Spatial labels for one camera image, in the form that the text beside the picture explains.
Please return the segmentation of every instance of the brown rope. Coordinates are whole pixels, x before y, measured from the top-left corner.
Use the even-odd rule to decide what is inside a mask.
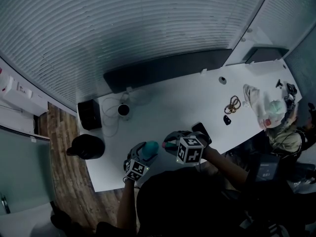
[[[226,114],[235,113],[241,107],[241,102],[237,96],[231,97],[231,102],[225,107],[224,112]]]

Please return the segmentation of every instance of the marker cube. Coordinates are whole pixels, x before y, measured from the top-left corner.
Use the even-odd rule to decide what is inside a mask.
[[[131,159],[126,165],[125,176],[134,181],[138,181],[148,170],[149,167]]]
[[[177,162],[197,165],[202,157],[204,145],[196,137],[180,138]]]

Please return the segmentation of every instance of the black container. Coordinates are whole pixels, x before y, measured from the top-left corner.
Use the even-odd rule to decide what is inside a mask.
[[[67,149],[67,155],[79,156],[84,160],[100,158],[105,150],[105,145],[98,137],[83,134],[75,138],[71,148]]]

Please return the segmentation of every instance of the cup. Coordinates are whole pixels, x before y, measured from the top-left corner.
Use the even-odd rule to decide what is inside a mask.
[[[121,104],[118,107],[118,115],[121,117],[122,120],[129,120],[130,119],[130,107],[127,104]]]

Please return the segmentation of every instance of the smartphone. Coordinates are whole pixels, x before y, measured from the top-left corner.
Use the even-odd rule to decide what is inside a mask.
[[[208,135],[204,125],[201,122],[199,122],[199,123],[195,124],[194,126],[192,126],[192,131],[193,132],[201,132],[201,133],[205,134],[206,136],[209,137],[210,144],[212,143],[211,137]]]

